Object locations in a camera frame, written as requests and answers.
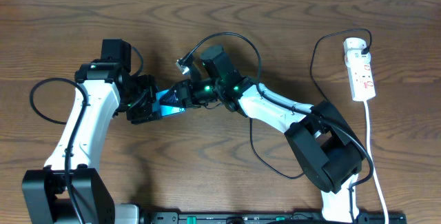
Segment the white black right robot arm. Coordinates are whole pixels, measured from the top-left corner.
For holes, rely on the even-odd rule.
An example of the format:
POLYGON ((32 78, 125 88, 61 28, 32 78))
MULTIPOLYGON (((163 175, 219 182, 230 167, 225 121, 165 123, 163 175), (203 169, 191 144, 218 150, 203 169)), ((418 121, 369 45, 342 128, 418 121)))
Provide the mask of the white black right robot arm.
POLYGON ((206 49, 201 61, 206 79, 191 54, 176 62, 190 78, 175 83, 160 104, 188 109, 220 101, 230 112, 282 132, 304 175, 321 191, 322 217, 354 222, 355 186, 366 152, 339 111, 326 101, 317 106, 292 101, 241 75, 221 45, 206 49))

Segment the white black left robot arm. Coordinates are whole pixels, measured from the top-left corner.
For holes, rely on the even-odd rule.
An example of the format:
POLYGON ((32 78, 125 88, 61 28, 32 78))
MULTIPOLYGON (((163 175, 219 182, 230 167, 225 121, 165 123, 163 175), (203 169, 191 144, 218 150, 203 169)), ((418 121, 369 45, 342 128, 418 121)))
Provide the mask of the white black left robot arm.
POLYGON ((22 181, 33 223, 115 223, 114 201, 99 176, 110 121, 120 112, 132 124, 162 117, 154 77, 131 72, 135 48, 122 39, 105 39, 101 56, 80 66, 75 100, 63 134, 40 170, 22 181))

